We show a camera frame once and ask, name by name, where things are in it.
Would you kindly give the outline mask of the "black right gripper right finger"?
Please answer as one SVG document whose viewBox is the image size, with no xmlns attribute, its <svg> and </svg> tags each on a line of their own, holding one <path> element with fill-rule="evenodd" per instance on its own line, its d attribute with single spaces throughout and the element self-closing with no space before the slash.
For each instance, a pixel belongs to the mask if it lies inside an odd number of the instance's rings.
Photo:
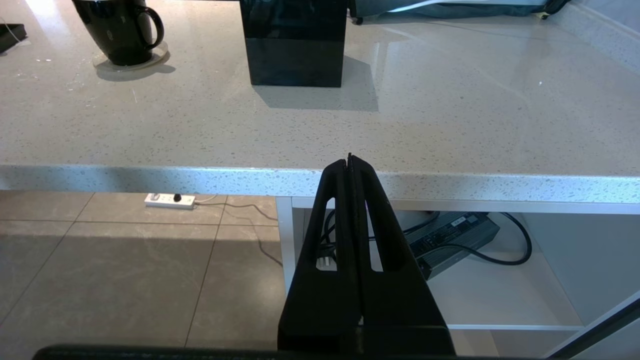
<svg viewBox="0 0 640 360">
<path fill-rule="evenodd" d="M 455 356 L 450 331 L 374 168 L 351 155 L 350 180 L 364 352 Z"/>
</svg>

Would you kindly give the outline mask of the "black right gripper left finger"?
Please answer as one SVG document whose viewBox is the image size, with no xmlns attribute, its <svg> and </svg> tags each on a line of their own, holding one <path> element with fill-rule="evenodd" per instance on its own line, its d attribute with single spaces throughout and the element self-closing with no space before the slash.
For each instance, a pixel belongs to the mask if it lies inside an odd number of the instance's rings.
<svg viewBox="0 0 640 360">
<path fill-rule="evenodd" d="M 359 323 L 358 271 L 350 225 L 347 162 L 327 166 L 278 324 L 278 350 L 354 353 Z M 334 199 L 336 270 L 318 269 L 327 203 Z"/>
</svg>

